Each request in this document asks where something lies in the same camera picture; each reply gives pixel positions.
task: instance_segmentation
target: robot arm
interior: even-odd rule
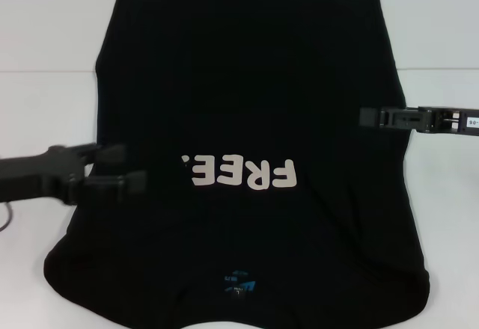
[[[359,125],[479,136],[479,110],[446,107],[361,108]]]
[[[44,154],[0,160],[0,203],[39,197],[54,197],[68,205],[78,203],[83,189],[117,189],[118,200],[146,190],[144,171],[125,176],[85,176],[92,163],[119,164],[125,160],[124,146],[53,146]]]

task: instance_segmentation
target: folded t-shirt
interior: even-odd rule
[[[84,197],[45,276],[136,329],[231,321],[373,329],[424,308],[403,178],[409,131],[379,0],[117,0],[98,143],[147,193]]]

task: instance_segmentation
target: white background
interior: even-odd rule
[[[1,157],[94,141],[93,68],[114,2],[0,0]],[[409,106],[479,108],[478,5],[382,0]],[[479,328],[479,138],[414,133],[405,168],[432,288],[424,312],[394,327]],[[64,300],[43,278],[73,209],[49,199],[13,207],[0,233],[0,328],[122,328]]]

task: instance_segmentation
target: label sticker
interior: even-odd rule
[[[233,275],[225,275],[225,292],[230,293],[233,299],[244,299],[256,286],[255,280],[246,279],[248,276],[247,271],[234,271]]]
[[[475,129],[479,129],[479,117],[468,117],[467,127],[474,127]]]

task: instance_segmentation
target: cable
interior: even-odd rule
[[[5,207],[7,207],[8,218],[5,224],[0,227],[0,232],[9,226],[13,219],[13,209],[10,202],[6,202]]]

